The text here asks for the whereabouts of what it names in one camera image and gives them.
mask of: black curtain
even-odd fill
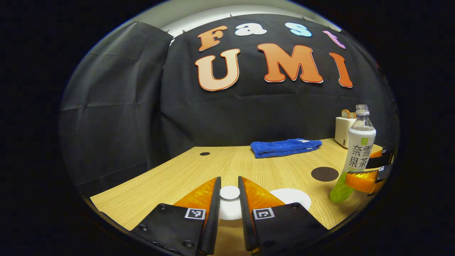
[[[301,24],[311,37],[297,36],[285,23]],[[236,26],[258,23],[267,33],[237,36]],[[199,34],[227,26],[220,43],[199,52]],[[330,31],[346,46],[337,46],[323,31]],[[265,55],[257,45],[274,43],[289,55],[295,45],[312,48],[322,83],[306,83],[288,76],[284,82],[264,80]],[[213,76],[226,75],[220,53],[238,48],[239,78],[231,87],[206,91],[199,85],[195,61],[214,55]],[[338,68],[329,55],[345,58],[352,88],[339,84]],[[240,146],[254,141],[289,138],[324,139],[335,136],[335,118],[342,109],[368,104],[377,130],[376,144],[390,146],[397,140],[398,123],[393,97],[372,56],[349,36],[318,23],[286,15],[240,15],[210,22],[176,37],[169,48],[163,72],[161,120],[169,154],[175,157],[194,146]]]
[[[59,136],[70,175],[85,195],[168,160],[158,107],[171,39],[146,23],[123,24],[75,69],[62,99]]]

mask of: blue towel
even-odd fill
[[[322,145],[320,140],[293,138],[277,142],[253,142],[251,149],[256,158],[287,156],[317,150]]]

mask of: white circle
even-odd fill
[[[270,192],[285,204],[300,203],[305,209],[311,206],[310,196],[298,189],[275,189]]]
[[[222,220],[238,220],[242,218],[242,207],[240,198],[234,200],[220,199],[220,211],[218,215]]]
[[[220,190],[220,196],[227,200],[236,199],[240,195],[240,190],[236,186],[225,186]]]

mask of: table surface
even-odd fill
[[[317,167],[331,167],[340,173],[347,149],[333,138],[321,141],[322,146],[315,151],[264,159],[256,159],[250,146],[194,147],[142,175],[92,196],[91,200],[99,211],[132,230],[159,203],[172,205],[218,176],[222,187],[237,186],[238,177],[243,176],[267,191],[292,188],[307,193],[311,198],[309,212],[331,229],[355,210],[365,207],[372,197],[355,190],[343,203],[329,201],[328,194],[338,179],[318,181],[311,176],[311,171]],[[373,152],[381,149],[373,146]],[[210,154],[201,156],[201,152]],[[241,219],[218,221],[215,255],[251,255],[245,251]]]

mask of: pink letter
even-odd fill
[[[342,45],[339,41],[338,41],[338,37],[332,35],[332,33],[328,32],[328,31],[322,31],[323,33],[326,33],[330,39],[332,39],[332,41],[335,42],[335,44],[337,44],[339,47],[343,48],[346,50],[346,46]]]

